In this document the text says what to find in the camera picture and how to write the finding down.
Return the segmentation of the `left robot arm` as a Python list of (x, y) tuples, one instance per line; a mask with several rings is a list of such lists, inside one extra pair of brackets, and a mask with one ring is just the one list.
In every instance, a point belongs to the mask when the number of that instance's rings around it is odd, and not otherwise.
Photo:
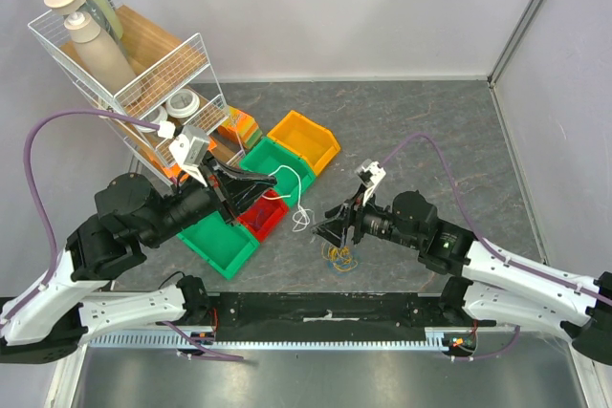
[(200, 170), (201, 181), (189, 177), (166, 195), (136, 173), (97, 193), (96, 213), (68, 237), (54, 265), (26, 292), (2, 299), (2, 363), (46, 364), (111, 331), (206, 321), (211, 303), (202, 279), (192, 275), (131, 297), (89, 296), (142, 264), (145, 248), (160, 247), (211, 214), (232, 224), (277, 184), (215, 158), (204, 159)]

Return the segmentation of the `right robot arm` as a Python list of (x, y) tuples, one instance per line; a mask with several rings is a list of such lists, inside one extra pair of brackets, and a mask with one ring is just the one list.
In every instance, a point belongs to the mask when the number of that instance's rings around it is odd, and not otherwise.
[(439, 218), (417, 191), (381, 207), (359, 190), (326, 211), (313, 233), (332, 246), (358, 244), (370, 235), (417, 251), (427, 269), (448, 275), (438, 313), (456, 326), (467, 319), (536, 329), (574, 350), (611, 362), (611, 274), (599, 277), (552, 268), (514, 254)]

